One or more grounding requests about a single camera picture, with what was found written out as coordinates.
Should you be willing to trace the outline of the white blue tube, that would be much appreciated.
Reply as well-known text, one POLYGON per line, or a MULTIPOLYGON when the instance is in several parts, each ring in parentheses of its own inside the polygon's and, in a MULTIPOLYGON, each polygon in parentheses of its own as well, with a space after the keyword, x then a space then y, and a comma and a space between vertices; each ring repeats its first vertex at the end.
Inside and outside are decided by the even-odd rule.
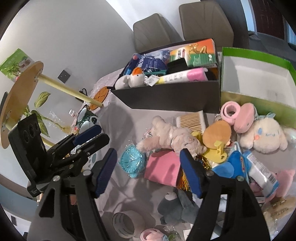
POLYGON ((262 189, 262 194, 268 198, 273 195, 275 190, 279 187, 279 182, 276 176, 269 171, 269 169, 262 164, 251 151, 243 153, 243 157, 250 164, 248 175, 258 184, 262 189))

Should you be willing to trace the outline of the yellow plastic toy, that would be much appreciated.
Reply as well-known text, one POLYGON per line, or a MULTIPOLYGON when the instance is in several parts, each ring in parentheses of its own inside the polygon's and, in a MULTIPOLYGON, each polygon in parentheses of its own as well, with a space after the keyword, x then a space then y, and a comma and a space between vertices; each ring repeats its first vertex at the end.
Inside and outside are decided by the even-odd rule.
POLYGON ((213 133, 204 132, 202 135, 200 132, 193 131, 192 135, 196 137, 200 143, 205 141, 204 146, 207 150, 201 154, 208 161, 212 161, 217 164, 222 164, 227 159, 227 154, 224 151, 225 143, 217 139, 217 136, 213 133))

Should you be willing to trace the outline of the wooden round stool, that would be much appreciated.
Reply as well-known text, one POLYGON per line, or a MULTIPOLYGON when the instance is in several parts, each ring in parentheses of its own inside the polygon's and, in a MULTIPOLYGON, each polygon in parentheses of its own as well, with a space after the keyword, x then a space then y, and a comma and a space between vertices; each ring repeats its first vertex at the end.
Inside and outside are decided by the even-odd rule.
POLYGON ((99 108, 103 107, 101 102, 81 94, 62 82, 43 75, 43 67, 44 64, 41 61, 37 61, 29 66, 13 84, 4 101, 3 108, 1 109, 1 147, 4 149, 10 145, 8 134, 23 116, 23 112, 29 103, 38 81, 42 81, 57 90, 93 104, 99 108))

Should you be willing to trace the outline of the black storage box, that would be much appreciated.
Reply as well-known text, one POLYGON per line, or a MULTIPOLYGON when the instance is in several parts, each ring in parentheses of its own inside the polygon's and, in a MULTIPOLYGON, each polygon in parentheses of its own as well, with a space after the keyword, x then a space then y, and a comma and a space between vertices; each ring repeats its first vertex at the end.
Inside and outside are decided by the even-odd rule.
MULTIPOLYGON (((172 51, 198 41, 191 40, 183 43, 170 44, 140 54, 142 55, 157 50, 172 51)), ((147 80, 144 81, 144 86, 119 90, 115 90, 113 86, 111 92, 128 107, 134 109, 192 112, 202 110, 205 113, 217 113, 220 109, 220 75, 218 67, 219 64, 216 68, 206 68, 208 69, 206 73, 207 81, 157 84, 159 78, 164 75, 194 69, 192 67, 189 68, 184 58, 181 58, 173 62, 169 61, 166 70, 144 72, 148 77, 147 80)))

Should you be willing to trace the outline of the white cinnamoroll plush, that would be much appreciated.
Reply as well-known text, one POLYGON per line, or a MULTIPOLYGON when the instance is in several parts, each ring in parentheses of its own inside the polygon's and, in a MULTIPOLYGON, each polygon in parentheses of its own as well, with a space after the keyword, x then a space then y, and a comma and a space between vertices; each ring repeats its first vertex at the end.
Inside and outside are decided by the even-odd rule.
POLYGON ((263 154, 272 153, 278 149, 286 150, 288 147, 287 137, 274 117, 274 113, 260 115, 250 129, 241 135, 240 146, 248 150, 254 148, 263 154))

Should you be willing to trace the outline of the white duck plush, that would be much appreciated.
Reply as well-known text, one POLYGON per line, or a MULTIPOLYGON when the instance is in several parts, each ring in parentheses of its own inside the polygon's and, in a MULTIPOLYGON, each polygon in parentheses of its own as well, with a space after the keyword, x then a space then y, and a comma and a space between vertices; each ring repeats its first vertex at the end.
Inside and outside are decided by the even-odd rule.
POLYGON ((141 87, 144 86, 144 81, 147 80, 147 76, 144 74, 143 70, 140 67, 136 67, 130 75, 123 75, 120 77, 114 87, 115 90, 141 87))

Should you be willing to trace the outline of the pink white tube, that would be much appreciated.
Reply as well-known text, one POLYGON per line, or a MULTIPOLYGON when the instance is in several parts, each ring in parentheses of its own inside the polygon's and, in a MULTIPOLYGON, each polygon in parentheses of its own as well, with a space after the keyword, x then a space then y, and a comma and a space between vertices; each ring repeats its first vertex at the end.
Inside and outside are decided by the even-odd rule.
POLYGON ((159 78, 157 84, 181 83, 181 82, 194 82, 194 81, 207 81, 206 73, 208 69, 199 67, 189 70, 184 70, 159 78))

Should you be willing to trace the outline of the left grey chair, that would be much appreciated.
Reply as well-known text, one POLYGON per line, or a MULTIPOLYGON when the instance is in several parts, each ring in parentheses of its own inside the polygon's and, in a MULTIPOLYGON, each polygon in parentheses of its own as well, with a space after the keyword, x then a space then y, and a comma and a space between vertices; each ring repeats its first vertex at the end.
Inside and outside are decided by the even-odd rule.
POLYGON ((138 53, 182 41, 171 23, 158 13, 134 23, 133 38, 138 53))

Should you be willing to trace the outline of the grey plush toy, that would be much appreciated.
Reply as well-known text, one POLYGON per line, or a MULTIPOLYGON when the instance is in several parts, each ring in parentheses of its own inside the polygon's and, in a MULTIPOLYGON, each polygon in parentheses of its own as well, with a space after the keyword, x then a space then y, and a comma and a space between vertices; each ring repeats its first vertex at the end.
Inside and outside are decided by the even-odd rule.
POLYGON ((174 188, 161 200, 157 208, 162 225, 194 224, 199 207, 185 191, 174 188))

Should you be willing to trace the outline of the grey chair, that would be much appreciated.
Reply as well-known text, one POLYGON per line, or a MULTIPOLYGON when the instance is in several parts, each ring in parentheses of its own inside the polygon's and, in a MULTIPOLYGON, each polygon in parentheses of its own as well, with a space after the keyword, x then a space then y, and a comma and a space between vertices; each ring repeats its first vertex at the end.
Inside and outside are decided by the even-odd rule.
POLYGON ((185 40, 212 38, 217 51, 233 47, 234 32, 221 6, 216 1, 198 1, 179 6, 185 40))
POLYGON ((171 23, 158 13, 134 23, 133 38, 138 53, 182 41, 171 23))

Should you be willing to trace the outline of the blue tissue pack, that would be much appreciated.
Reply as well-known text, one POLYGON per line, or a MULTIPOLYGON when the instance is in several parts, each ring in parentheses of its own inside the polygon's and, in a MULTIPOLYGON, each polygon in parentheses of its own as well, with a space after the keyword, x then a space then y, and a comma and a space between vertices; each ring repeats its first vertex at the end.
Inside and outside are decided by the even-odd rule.
POLYGON ((167 69, 170 60, 170 50, 157 50, 146 54, 133 54, 124 70, 124 75, 130 75, 139 67, 143 72, 157 72, 167 69))

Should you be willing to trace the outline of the pink sponge block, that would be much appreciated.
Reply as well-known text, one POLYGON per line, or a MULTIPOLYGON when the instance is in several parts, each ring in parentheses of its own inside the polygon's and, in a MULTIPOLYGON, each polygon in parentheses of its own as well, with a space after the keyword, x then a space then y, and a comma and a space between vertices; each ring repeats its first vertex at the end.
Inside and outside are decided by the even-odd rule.
POLYGON ((159 184, 176 187, 180 171, 180 157, 170 150, 150 155, 144 177, 159 184))

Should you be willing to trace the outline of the orange green medicine box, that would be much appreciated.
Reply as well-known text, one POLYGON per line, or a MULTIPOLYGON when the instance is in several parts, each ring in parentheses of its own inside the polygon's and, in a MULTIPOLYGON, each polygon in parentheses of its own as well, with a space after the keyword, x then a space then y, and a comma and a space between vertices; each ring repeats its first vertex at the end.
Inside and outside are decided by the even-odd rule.
POLYGON ((205 39, 190 43, 170 52, 170 62, 184 58, 189 68, 216 68, 216 48, 213 39, 205 39))

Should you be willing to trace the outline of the cotton swab pack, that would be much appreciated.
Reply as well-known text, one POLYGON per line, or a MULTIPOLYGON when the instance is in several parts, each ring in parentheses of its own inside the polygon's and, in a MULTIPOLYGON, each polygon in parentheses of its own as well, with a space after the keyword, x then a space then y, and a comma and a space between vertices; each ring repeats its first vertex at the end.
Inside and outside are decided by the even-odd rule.
POLYGON ((203 111, 178 116, 176 118, 176 126, 178 128, 189 128, 192 132, 203 133, 206 129, 203 111))

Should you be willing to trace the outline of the clear packing tape roll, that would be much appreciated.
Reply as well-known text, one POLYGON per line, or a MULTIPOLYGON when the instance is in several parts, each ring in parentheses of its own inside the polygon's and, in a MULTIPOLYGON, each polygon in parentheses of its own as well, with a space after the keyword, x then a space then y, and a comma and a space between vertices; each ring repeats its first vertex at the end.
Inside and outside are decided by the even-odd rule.
POLYGON ((125 239, 139 238, 145 230, 143 217, 133 210, 115 213, 112 217, 112 224, 117 234, 125 239))

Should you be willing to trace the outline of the orange slice coaster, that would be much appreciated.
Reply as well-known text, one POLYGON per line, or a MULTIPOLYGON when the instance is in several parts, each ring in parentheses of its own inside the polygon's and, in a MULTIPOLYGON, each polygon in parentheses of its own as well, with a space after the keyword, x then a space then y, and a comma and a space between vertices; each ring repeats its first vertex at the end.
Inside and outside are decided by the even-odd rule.
POLYGON ((109 94, 109 89, 107 86, 96 87, 92 90, 90 96, 98 102, 103 103, 109 94))

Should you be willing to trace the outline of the beige wrinkled dog plush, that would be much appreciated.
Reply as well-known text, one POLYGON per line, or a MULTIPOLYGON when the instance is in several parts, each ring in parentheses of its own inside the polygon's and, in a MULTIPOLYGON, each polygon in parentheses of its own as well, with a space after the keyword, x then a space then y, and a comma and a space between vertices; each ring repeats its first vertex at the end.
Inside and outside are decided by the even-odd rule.
POLYGON ((171 149, 179 153, 182 149, 188 149, 195 157, 206 152, 207 148, 192 135, 189 128, 178 128, 166 123, 160 116, 152 119, 151 136, 137 143, 137 149, 141 152, 149 152, 158 149, 171 149))

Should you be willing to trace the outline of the blue plush toy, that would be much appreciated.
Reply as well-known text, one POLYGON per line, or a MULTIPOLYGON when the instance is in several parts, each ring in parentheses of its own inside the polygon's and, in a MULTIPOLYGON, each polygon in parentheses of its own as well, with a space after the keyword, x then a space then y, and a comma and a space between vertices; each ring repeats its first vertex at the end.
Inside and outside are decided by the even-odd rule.
POLYGON ((226 162, 212 168, 212 171, 220 177, 235 179, 242 176, 248 181, 248 172, 251 163, 239 151, 234 151, 226 162))

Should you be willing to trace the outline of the orange round plush cushion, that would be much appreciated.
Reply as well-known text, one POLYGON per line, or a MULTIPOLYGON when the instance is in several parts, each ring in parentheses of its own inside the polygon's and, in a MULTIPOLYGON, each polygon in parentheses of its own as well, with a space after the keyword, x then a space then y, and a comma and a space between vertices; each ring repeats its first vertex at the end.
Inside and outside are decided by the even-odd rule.
POLYGON ((202 135, 203 144, 209 149, 215 149, 215 142, 221 141, 227 145, 231 139, 231 126, 224 120, 218 120, 208 126, 202 135))

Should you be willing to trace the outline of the right grey chair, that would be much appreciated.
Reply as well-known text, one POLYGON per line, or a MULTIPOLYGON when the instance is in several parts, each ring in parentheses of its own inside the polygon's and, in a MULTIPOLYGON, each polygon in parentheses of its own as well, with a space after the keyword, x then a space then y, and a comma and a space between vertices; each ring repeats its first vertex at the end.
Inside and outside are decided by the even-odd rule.
POLYGON ((233 47, 234 32, 221 6, 216 1, 198 1, 179 6, 185 40, 212 38, 217 51, 233 47))

